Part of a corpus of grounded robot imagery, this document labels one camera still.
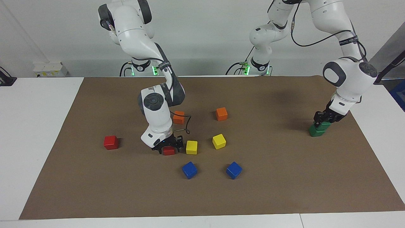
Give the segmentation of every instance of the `green light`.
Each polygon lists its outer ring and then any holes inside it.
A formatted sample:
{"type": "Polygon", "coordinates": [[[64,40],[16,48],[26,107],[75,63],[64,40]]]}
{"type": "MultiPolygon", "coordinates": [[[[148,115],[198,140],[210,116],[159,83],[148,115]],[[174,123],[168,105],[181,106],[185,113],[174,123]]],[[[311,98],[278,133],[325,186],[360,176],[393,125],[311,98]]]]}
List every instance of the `green light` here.
{"type": "Polygon", "coordinates": [[[250,71],[250,66],[248,65],[248,66],[243,70],[243,74],[244,74],[244,75],[249,75],[249,71],[250,71]]]}
{"type": "Polygon", "coordinates": [[[152,71],[154,76],[159,75],[159,70],[157,67],[152,66],[152,71]]]}

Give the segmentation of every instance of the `red cube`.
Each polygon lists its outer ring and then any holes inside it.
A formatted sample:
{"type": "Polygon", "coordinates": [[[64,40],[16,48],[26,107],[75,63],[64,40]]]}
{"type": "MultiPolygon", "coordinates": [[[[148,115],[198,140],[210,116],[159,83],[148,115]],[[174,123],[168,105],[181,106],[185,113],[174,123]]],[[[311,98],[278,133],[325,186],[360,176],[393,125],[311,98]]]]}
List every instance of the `red cube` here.
{"type": "Polygon", "coordinates": [[[104,138],[104,147],[107,150],[115,150],[118,149],[119,141],[116,136],[106,136],[104,138]]]}
{"type": "Polygon", "coordinates": [[[174,155],[175,152],[175,148],[172,146],[165,146],[163,147],[163,155],[174,155]]]}

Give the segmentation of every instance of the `brown mat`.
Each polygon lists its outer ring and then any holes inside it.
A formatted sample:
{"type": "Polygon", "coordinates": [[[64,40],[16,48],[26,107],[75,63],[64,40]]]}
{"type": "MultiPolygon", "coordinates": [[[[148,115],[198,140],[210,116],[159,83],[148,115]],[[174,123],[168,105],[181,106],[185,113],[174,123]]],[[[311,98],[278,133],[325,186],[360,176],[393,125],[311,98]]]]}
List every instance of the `brown mat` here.
{"type": "Polygon", "coordinates": [[[172,156],[140,140],[136,97],[162,81],[85,78],[20,219],[405,210],[351,114],[309,136],[335,91],[321,77],[181,78],[187,97],[172,110],[193,116],[184,138],[198,155],[172,156]],[[217,122],[220,107],[229,119],[217,122]],[[215,150],[220,133],[227,146],[215,150]],[[105,150],[107,135],[121,147],[105,150]],[[191,180],[181,171],[189,161],[191,180]],[[233,161],[236,180],[225,173],[233,161]]]}

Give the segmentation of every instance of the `white wall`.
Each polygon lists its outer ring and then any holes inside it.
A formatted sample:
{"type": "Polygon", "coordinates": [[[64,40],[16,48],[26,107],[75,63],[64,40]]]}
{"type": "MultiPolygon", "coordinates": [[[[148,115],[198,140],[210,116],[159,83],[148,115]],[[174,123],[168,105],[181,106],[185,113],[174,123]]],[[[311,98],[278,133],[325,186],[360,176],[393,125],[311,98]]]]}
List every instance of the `white wall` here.
{"type": "MultiPolygon", "coordinates": [[[[98,21],[97,9],[109,0],[0,0],[51,61],[62,61],[72,76],[117,76],[129,57],[112,43],[98,21]]],[[[249,32],[268,22],[271,0],[149,0],[154,41],[178,75],[220,75],[243,61],[249,32]]],[[[405,21],[405,1],[345,0],[346,11],[370,59],[405,21]]],[[[0,65],[17,77],[31,77],[39,61],[18,31],[0,15],[0,65]]],[[[295,38],[302,44],[326,33],[316,30],[307,4],[296,18],[295,38]]],[[[341,56],[333,38],[312,47],[295,46],[290,37],[272,45],[274,75],[319,74],[341,56]]]]}

